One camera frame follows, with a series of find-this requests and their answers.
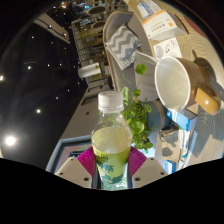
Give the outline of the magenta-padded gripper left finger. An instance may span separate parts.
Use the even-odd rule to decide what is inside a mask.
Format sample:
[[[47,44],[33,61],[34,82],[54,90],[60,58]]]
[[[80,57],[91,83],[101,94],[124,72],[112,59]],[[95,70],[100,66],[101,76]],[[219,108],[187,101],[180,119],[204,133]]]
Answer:
[[[91,188],[95,170],[96,162],[93,148],[89,147],[78,157],[69,157],[56,172],[56,176],[81,187]]]

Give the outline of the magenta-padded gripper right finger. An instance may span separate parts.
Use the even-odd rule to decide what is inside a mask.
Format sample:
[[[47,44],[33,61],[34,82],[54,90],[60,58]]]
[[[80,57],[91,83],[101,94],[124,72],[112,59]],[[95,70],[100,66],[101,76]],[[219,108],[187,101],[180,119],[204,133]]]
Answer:
[[[128,159],[128,188],[140,188],[167,176],[155,157],[146,157],[132,147]]]

